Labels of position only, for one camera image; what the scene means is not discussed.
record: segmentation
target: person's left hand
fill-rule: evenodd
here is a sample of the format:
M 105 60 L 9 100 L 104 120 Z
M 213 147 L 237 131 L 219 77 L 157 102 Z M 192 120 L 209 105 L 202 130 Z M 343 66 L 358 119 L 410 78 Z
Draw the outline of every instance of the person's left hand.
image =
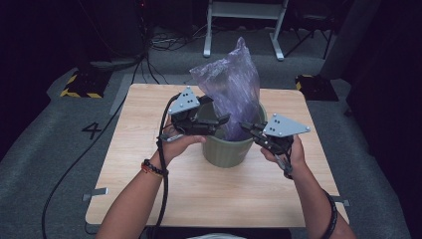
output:
M 167 122 L 165 124 L 164 133 L 168 136 L 175 136 L 178 135 L 179 132 L 171 125 L 171 118 L 170 116 L 167 117 Z M 163 151 L 164 151 L 164 159 L 166 164 L 170 163 L 170 161 L 180 155 L 186 148 L 193 143 L 197 142 L 205 142 L 205 136 L 203 135 L 184 135 L 175 141 L 167 142 L 164 141 L 162 143 Z

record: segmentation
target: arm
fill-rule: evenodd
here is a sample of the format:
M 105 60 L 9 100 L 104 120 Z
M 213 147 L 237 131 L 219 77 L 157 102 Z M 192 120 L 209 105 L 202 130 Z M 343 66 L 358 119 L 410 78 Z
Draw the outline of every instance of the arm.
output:
M 174 142 L 164 142 L 166 165 L 188 145 L 204 141 L 203 136 L 191 135 Z M 158 151 L 150 159 L 150 163 L 161 169 Z M 112 204 L 96 238 L 138 238 L 151 213 L 161 180 L 157 175 L 140 171 Z
M 266 149 L 262 148 L 261 152 L 267 160 L 276 161 L 274 156 Z M 296 135 L 292 145 L 291 161 L 293 168 L 291 176 L 301 200 L 309 237 L 321 238 L 330 223 L 331 206 L 305 162 L 304 148 L 301 139 Z M 347 222 L 338 213 L 337 223 L 329 238 L 355 237 Z

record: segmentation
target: gray carpet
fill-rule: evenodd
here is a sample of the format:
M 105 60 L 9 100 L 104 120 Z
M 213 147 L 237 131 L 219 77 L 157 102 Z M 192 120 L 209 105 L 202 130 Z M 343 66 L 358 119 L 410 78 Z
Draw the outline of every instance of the gray carpet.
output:
M 220 32 L 213 38 L 212 55 L 202 57 L 204 39 L 172 52 L 150 50 L 150 63 L 169 84 L 196 85 L 189 70 L 224 58 L 239 36 L 245 38 L 257 66 L 261 87 L 294 89 L 299 74 L 315 75 L 323 65 L 325 41 L 320 34 L 308 39 L 283 62 L 274 56 L 268 31 Z M 296 41 L 295 34 L 281 34 L 282 49 Z M 124 98 L 134 67 L 114 72 L 103 99 L 61 98 L 60 92 L 74 70 L 64 73 L 49 88 L 52 99 L 28 126 L 0 162 L 0 238 L 41 238 L 41 216 L 54 185 L 92 140 L 82 129 L 93 122 L 104 129 Z M 154 74 L 165 84 L 164 78 Z M 154 84 L 146 63 L 138 69 L 136 82 Z M 365 139 L 353 118 L 343 112 L 349 85 L 332 81 L 339 102 L 308 102 L 319 138 L 340 194 L 350 225 L 358 238 L 410 238 L 394 191 L 367 153 Z M 94 189 L 118 116 L 99 141 L 81 158 L 54 194 L 46 216 L 48 238 L 94 238 L 85 231 L 88 203 L 82 195 Z M 89 225 L 89 231 L 97 227 Z M 294 238 L 307 238 L 304 229 L 292 229 Z

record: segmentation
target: person's right hand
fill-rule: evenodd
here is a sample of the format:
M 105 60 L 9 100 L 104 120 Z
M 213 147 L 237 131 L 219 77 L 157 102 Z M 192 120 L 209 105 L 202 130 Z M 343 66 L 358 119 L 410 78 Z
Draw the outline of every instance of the person's right hand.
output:
M 277 162 L 276 157 L 273 156 L 271 152 L 269 152 L 263 147 L 261 148 L 261 153 L 264 155 L 264 157 L 268 161 Z M 306 165 L 304 146 L 302 145 L 301 139 L 296 134 L 294 135 L 294 142 L 292 144 L 291 163 L 292 163 L 292 168 L 293 168 L 291 175 L 294 174 L 295 168 L 300 169 L 304 165 Z

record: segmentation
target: black curtain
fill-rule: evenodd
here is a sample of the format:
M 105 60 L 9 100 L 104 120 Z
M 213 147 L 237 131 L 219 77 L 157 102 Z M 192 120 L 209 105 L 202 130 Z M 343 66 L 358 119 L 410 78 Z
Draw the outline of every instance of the black curtain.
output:
M 421 12 L 421 1 L 382 1 L 342 76 L 351 83 L 350 109 L 397 193 L 412 238 L 422 238 Z

